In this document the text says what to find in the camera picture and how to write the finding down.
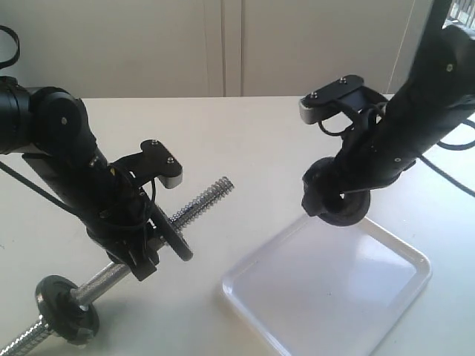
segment cabinet door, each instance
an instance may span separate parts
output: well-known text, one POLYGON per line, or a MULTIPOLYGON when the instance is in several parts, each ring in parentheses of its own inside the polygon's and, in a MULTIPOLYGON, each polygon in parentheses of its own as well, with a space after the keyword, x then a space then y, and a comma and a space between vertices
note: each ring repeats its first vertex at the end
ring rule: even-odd
POLYGON ((0 3, 22 42, 8 73, 82 97, 222 95, 220 15, 220 0, 0 3))
POLYGON ((243 0, 241 93, 301 95, 349 73, 384 93, 407 74, 431 3, 243 0))

